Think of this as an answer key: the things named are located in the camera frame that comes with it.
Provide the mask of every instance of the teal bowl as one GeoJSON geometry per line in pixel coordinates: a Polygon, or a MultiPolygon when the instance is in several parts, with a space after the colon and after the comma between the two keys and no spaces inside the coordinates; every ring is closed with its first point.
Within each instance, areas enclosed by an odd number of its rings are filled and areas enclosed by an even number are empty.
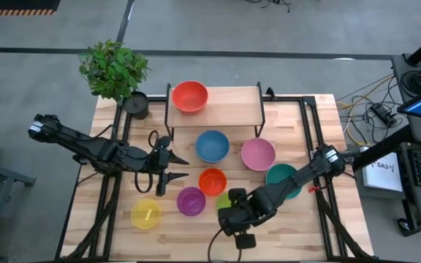
{"type": "MultiPolygon", "coordinates": [[[[272,166],[266,174],[266,185],[280,183],[283,179],[289,178],[295,174],[297,170],[288,164],[276,164],[272,166]]],[[[301,188],[287,195],[285,199],[295,198],[301,192],[301,188]]]]}

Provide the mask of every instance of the power strip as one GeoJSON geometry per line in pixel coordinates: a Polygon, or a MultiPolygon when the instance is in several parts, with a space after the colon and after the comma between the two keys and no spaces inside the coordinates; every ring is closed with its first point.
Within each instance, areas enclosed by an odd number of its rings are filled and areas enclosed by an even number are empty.
{"type": "Polygon", "coordinates": [[[378,116],[378,118],[386,125],[387,127],[394,126],[398,120],[394,118],[394,115],[391,114],[390,110],[387,110],[383,105],[375,103],[370,107],[370,110],[378,116]]]}

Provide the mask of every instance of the wooden shelf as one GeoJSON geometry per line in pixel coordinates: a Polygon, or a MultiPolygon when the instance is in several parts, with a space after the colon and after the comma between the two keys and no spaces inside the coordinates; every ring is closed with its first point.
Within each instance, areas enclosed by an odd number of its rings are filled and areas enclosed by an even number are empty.
{"type": "Polygon", "coordinates": [[[168,126],[260,126],[263,121],[259,87],[207,87],[208,103],[196,115],[184,115],[175,107],[172,93],[168,98],[168,126]]]}

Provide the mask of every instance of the purple bowl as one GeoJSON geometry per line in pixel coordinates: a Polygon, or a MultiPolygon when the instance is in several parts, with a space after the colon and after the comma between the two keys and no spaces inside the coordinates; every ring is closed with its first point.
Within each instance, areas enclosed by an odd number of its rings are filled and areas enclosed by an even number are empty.
{"type": "Polygon", "coordinates": [[[197,216],[205,207],[204,193],[199,188],[187,187],[178,195],[176,205],[185,216],[197,216]]]}
{"type": "Polygon", "coordinates": [[[267,140],[253,138],[243,144],[241,158],[249,169],[265,171],[276,161],[276,149],[267,140]]]}

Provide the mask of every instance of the floor mat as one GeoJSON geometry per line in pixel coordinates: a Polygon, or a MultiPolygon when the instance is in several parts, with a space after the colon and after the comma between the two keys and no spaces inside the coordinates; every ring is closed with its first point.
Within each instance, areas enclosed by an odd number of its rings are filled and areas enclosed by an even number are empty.
{"type": "Polygon", "coordinates": [[[54,15],[60,0],[0,0],[0,15],[54,15]]]}

